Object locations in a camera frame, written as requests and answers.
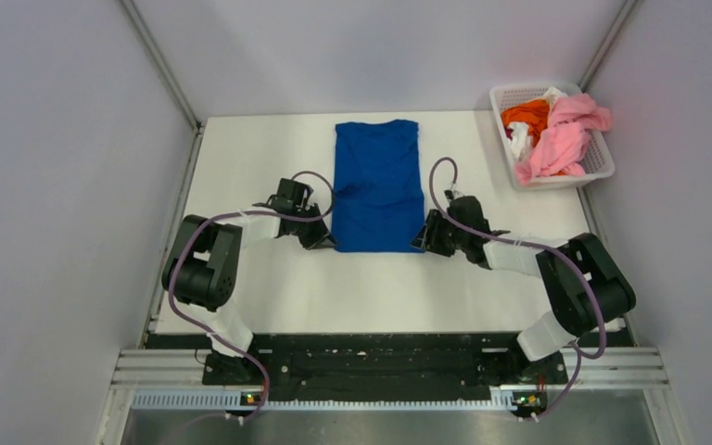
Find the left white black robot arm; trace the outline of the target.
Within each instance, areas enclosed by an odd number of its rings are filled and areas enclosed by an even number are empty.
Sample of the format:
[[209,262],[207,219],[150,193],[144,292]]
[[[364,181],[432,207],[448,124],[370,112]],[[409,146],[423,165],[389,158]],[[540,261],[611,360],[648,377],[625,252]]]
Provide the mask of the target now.
[[238,383],[254,380],[261,368],[258,355],[248,350],[253,332],[230,301],[241,253],[283,236],[294,236],[306,250],[333,248],[327,213],[311,202],[312,194],[309,185],[283,178],[264,202],[213,217],[188,214],[177,229],[162,287],[172,311],[204,330]]

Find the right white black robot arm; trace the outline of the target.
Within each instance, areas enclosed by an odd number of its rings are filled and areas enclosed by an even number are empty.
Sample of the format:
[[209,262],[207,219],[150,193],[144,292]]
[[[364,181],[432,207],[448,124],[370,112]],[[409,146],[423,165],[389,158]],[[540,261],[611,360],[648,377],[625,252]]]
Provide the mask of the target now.
[[596,235],[569,240],[518,238],[490,228],[478,199],[446,191],[448,206],[433,209],[413,248],[451,257],[462,252],[476,266],[539,278],[550,303],[540,319],[517,335],[506,357],[509,375],[530,382],[544,360],[562,347],[632,310],[636,296]]

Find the blue t shirt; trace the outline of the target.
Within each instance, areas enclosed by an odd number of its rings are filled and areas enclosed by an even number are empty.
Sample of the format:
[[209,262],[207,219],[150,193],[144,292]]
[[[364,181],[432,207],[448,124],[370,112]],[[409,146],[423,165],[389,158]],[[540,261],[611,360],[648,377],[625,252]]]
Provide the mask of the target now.
[[419,253],[425,222],[419,124],[342,122],[335,126],[331,232],[339,253]]

